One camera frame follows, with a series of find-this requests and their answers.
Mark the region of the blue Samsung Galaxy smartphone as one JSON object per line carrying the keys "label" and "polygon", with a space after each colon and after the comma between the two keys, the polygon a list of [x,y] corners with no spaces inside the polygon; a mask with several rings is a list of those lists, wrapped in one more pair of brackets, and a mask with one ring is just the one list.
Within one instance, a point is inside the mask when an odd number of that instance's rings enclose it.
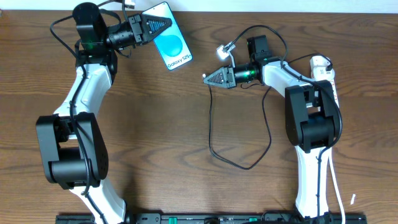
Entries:
{"label": "blue Samsung Galaxy smartphone", "polygon": [[159,3],[144,11],[143,14],[166,17],[172,21],[172,25],[154,39],[155,46],[169,70],[174,70],[193,60],[193,55],[167,2]]}

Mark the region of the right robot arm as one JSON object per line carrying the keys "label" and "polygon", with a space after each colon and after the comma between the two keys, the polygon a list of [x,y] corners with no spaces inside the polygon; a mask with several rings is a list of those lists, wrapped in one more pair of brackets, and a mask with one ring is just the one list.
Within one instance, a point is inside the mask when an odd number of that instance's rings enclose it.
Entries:
{"label": "right robot arm", "polygon": [[325,223],[326,172],[333,170],[331,151],[343,130],[333,64],[322,54],[310,54],[306,77],[272,54],[266,36],[248,38],[247,45],[249,63],[221,67],[203,81],[210,88],[230,89],[257,80],[284,98],[285,130],[298,159],[295,209],[302,220]]}

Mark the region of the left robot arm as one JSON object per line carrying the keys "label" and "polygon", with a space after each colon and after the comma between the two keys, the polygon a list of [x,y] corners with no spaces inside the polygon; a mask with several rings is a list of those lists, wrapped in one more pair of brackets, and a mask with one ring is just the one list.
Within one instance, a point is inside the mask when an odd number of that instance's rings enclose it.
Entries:
{"label": "left robot arm", "polygon": [[108,179],[109,158],[96,116],[128,46],[146,45],[174,23],[166,4],[107,26],[102,5],[84,2],[72,12],[79,34],[70,52],[76,79],[65,101],[35,127],[46,179],[81,198],[89,223],[134,223],[134,215]]}

